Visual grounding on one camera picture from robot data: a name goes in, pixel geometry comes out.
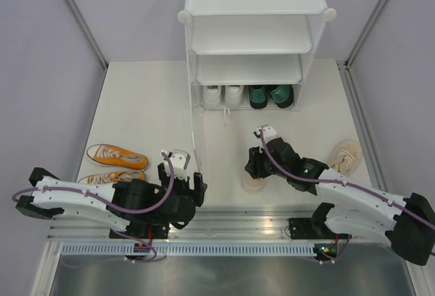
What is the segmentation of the white sneaker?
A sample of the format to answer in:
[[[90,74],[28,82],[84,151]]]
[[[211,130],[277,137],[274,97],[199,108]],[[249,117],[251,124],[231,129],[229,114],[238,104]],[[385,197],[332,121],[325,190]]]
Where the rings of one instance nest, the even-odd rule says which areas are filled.
[[[203,86],[203,106],[212,110],[219,108],[222,100],[222,87],[218,85]]]
[[[239,108],[243,101],[243,85],[227,85],[224,89],[223,121],[226,126],[226,117],[231,116],[230,110]]]

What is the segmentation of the beige sneaker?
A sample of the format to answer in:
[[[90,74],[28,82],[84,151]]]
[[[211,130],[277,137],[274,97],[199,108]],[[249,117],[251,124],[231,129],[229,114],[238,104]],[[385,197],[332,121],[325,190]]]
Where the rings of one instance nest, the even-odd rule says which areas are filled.
[[[328,158],[328,166],[335,171],[350,176],[362,159],[360,144],[354,139],[348,139],[339,144]]]
[[[252,178],[246,171],[243,174],[242,189],[249,194],[255,195],[261,193],[266,186],[266,180],[262,178]]]

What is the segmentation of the clear cabinet door panel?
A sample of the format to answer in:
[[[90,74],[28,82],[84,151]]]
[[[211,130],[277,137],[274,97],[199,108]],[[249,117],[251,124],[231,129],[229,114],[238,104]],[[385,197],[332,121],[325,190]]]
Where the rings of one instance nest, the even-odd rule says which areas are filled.
[[[192,109],[192,145],[198,171],[205,175],[205,134],[203,124],[203,109],[196,107]]]

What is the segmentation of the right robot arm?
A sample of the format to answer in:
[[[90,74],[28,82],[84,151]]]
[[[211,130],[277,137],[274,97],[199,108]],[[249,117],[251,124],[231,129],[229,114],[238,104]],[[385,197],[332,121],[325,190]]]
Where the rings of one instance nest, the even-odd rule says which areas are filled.
[[[361,186],[325,163],[300,157],[281,137],[268,134],[266,127],[254,135],[260,144],[249,149],[245,166],[251,178],[278,176],[301,193],[327,199],[310,219],[314,236],[377,241],[420,266],[434,256],[434,210],[424,196],[412,193],[404,197]]]

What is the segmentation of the green pointed shoe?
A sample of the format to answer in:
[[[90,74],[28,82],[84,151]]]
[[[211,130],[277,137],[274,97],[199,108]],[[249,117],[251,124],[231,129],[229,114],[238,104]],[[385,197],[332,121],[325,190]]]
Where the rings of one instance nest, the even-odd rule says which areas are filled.
[[[292,85],[272,85],[268,88],[268,91],[278,108],[288,108],[294,102]]]
[[[267,106],[268,95],[265,85],[249,86],[249,104],[255,110],[261,110]]]

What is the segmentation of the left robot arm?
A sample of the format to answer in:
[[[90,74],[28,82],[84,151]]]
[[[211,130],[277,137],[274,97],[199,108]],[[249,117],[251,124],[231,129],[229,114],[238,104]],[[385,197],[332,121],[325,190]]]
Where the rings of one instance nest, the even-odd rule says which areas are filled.
[[[165,240],[171,227],[185,228],[203,205],[207,184],[202,174],[176,176],[178,167],[158,166],[159,184],[130,182],[80,184],[65,182],[36,167],[30,188],[13,194],[16,209],[41,220],[77,218],[111,229],[110,238]]]

